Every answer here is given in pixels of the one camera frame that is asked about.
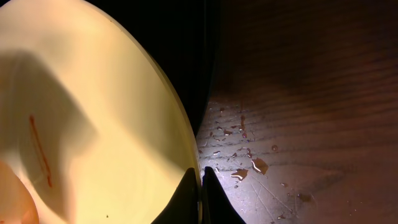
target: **liquid spill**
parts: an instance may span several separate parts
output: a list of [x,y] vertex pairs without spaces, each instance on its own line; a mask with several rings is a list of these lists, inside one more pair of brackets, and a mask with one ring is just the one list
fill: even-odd
[[311,202],[311,195],[298,194],[297,197],[298,197],[302,202]]
[[237,169],[235,173],[231,174],[231,177],[238,178],[240,181],[248,176],[247,169]]
[[246,128],[245,128],[245,126],[244,126],[244,120],[245,120],[246,118],[244,117],[244,115],[242,115],[241,116],[241,127],[239,128],[239,130],[240,131],[243,131],[243,134],[242,134],[242,137],[243,138],[247,138],[248,137],[248,134],[246,134]]
[[224,135],[229,136],[230,134],[232,134],[232,131],[227,131],[224,129]]
[[251,159],[253,155],[251,154],[250,148],[242,147],[242,148],[238,149],[237,151],[242,151],[243,149],[247,150],[246,156]]
[[235,158],[237,155],[237,153],[235,152],[231,157],[229,157],[226,161],[228,162],[230,159]]
[[241,116],[241,128],[243,129],[243,131],[245,130],[245,127],[244,127],[244,120],[245,120],[246,118],[244,117],[244,115],[242,115]]
[[36,125],[35,125],[35,118],[32,115],[29,116],[29,123],[30,123],[30,130],[32,131],[32,135],[34,137],[34,142],[36,143],[36,144],[34,144],[35,151],[36,151],[36,153],[41,155],[41,158],[43,160],[43,162],[39,160],[39,164],[41,166],[42,171],[44,171],[45,175],[47,176],[47,183],[48,183],[49,187],[52,187],[50,166],[49,166],[47,158],[44,154],[43,147],[42,147],[42,144],[39,139],[39,134],[37,132]]
[[249,148],[247,148],[246,150],[248,151],[248,153],[246,153],[246,156],[251,159],[253,157],[253,155],[251,154],[251,150]]
[[284,214],[281,214],[281,215],[278,216],[277,219],[285,219],[285,218],[286,218],[286,217],[284,217]]
[[266,162],[264,162],[262,159],[257,158],[257,159],[252,159],[252,168],[254,171],[256,171],[259,174],[265,175],[267,170],[268,170],[268,165]]

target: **wooden table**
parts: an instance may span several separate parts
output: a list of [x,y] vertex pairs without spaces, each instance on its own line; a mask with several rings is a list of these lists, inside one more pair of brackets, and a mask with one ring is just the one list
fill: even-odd
[[[221,8],[218,81],[197,136],[202,169],[217,168],[247,223],[396,223],[397,3]],[[265,175],[242,147],[269,166]],[[236,169],[248,170],[237,184]]]

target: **white plate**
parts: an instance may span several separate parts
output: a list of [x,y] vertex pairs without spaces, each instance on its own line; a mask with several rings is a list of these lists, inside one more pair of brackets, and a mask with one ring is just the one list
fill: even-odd
[[87,2],[0,8],[0,81],[0,159],[43,224],[150,223],[185,170],[199,170],[167,77]]

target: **red sauce streak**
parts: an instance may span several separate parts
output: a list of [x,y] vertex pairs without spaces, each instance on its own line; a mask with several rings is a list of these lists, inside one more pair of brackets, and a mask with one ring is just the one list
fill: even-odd
[[51,170],[50,170],[49,162],[47,161],[47,158],[43,151],[42,144],[40,143],[39,134],[37,134],[37,129],[36,129],[36,125],[35,125],[35,118],[32,115],[29,116],[29,122],[30,122],[30,127],[32,128],[33,136],[37,143],[37,147],[39,148],[40,155],[43,158],[45,170],[47,171],[47,183],[49,184],[49,187],[52,187]]

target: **water droplet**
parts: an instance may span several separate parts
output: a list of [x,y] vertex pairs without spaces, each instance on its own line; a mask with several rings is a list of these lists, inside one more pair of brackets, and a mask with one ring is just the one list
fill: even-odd
[[244,115],[242,115],[241,116],[241,129],[244,131],[244,120],[245,120],[246,118],[244,117]]
[[248,158],[251,159],[252,156],[253,156],[253,155],[251,154],[251,150],[250,150],[249,148],[246,148],[246,150],[247,150],[247,152],[248,152],[248,153],[246,153],[246,156],[247,156]]
[[237,169],[235,173],[231,174],[231,177],[238,178],[240,181],[248,176],[247,169]]
[[310,201],[311,201],[311,195],[298,194],[297,197],[298,197],[302,202],[310,202]]
[[259,174],[265,175],[267,170],[268,170],[268,165],[266,162],[264,162],[262,159],[257,158],[257,159],[252,159],[252,168],[254,171],[256,171]]
[[284,217],[284,214],[281,214],[281,215],[278,216],[277,219],[285,219],[285,218],[286,218],[286,217]]
[[231,157],[229,157],[226,161],[228,162],[230,159],[235,158],[237,155],[237,153],[235,152]]
[[232,131],[227,131],[227,130],[224,129],[224,134],[225,134],[226,136],[229,136],[230,134],[232,134]]

